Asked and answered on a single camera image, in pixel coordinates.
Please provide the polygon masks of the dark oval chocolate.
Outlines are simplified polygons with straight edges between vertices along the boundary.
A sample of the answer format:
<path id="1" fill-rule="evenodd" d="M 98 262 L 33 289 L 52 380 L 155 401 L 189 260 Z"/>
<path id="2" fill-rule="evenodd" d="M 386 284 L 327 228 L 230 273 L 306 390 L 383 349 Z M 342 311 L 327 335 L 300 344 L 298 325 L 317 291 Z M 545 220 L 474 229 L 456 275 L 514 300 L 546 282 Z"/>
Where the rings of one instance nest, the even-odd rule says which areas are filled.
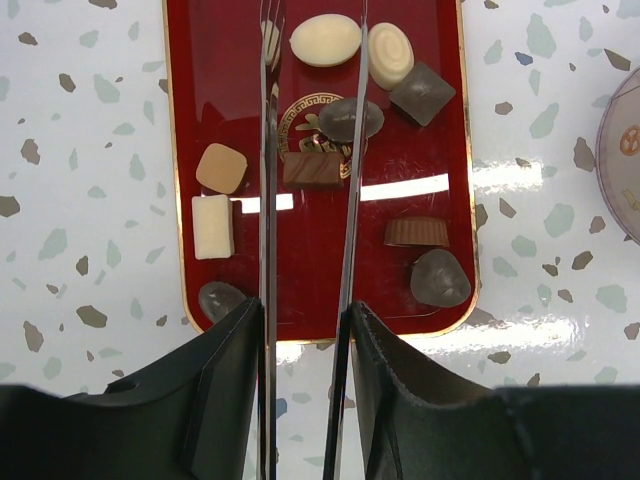
<path id="1" fill-rule="evenodd" d="M 352 142 L 355 138 L 356 98 L 344 98 L 325 105 L 318 114 L 319 130 L 329 139 L 340 143 Z M 365 136 L 377 134 L 384 124 L 380 107 L 366 101 Z"/>

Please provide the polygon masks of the brown rectangular chocolate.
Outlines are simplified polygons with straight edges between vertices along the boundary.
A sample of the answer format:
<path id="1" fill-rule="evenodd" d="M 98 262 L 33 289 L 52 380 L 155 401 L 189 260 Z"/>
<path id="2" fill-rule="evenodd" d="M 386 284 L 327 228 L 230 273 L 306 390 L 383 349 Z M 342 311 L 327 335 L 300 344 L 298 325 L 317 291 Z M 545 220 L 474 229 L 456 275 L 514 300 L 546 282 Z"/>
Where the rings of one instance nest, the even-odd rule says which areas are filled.
<path id="1" fill-rule="evenodd" d="M 288 188 L 338 188 L 343 186 L 339 152 L 288 152 L 284 155 L 283 183 Z"/>

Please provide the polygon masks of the metal tweezers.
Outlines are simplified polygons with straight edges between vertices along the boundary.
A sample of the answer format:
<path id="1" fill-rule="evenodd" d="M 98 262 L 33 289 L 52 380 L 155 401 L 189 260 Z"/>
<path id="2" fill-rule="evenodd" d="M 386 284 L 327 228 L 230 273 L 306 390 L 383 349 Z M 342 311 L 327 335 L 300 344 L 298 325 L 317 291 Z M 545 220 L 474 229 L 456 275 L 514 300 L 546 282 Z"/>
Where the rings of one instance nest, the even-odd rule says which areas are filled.
<path id="1" fill-rule="evenodd" d="M 362 158 L 366 143 L 366 92 L 368 85 L 368 3 L 362 3 L 361 53 L 355 108 L 355 137 L 351 163 L 348 212 L 341 273 L 338 322 L 334 350 L 331 397 L 324 453 L 324 479 L 338 479 L 352 319 L 358 209 L 362 185 Z M 284 1 L 260 5 L 262 34 L 260 55 L 261 148 L 259 298 L 264 307 L 263 355 L 259 365 L 259 471 L 260 479 L 276 477 L 276 342 L 277 342 L 277 160 L 278 97 L 281 43 L 286 20 Z"/>

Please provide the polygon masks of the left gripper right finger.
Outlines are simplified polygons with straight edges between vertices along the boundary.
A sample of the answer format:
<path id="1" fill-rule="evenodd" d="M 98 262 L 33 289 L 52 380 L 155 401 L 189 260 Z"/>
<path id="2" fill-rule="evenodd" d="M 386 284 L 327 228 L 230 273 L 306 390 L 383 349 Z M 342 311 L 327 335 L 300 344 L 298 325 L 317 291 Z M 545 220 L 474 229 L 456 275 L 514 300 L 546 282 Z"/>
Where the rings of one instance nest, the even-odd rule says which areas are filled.
<path id="1" fill-rule="evenodd" d="M 489 389 L 431 360 L 364 303 L 352 310 L 369 479 L 635 479 L 635 385 Z"/>

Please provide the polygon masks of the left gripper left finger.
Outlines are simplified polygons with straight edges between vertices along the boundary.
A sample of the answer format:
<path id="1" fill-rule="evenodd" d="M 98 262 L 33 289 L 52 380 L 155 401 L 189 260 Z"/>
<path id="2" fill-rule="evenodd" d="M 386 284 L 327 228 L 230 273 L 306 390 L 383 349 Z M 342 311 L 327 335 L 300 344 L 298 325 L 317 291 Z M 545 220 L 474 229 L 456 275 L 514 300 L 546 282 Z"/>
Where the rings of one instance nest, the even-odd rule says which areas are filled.
<path id="1" fill-rule="evenodd" d="M 246 299 L 101 394 L 2 386 L 2 478 L 242 478 L 262 313 Z"/>

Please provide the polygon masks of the white swirl oval chocolate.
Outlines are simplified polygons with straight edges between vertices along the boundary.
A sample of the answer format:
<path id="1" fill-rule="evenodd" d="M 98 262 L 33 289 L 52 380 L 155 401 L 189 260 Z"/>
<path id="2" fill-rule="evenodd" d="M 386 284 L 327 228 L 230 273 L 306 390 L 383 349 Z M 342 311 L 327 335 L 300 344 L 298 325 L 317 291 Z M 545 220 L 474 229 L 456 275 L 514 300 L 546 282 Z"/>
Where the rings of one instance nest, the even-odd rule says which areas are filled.
<path id="1" fill-rule="evenodd" d="M 383 90 L 396 88 L 414 66 L 407 35 L 389 22 L 376 24 L 368 36 L 369 73 Z"/>

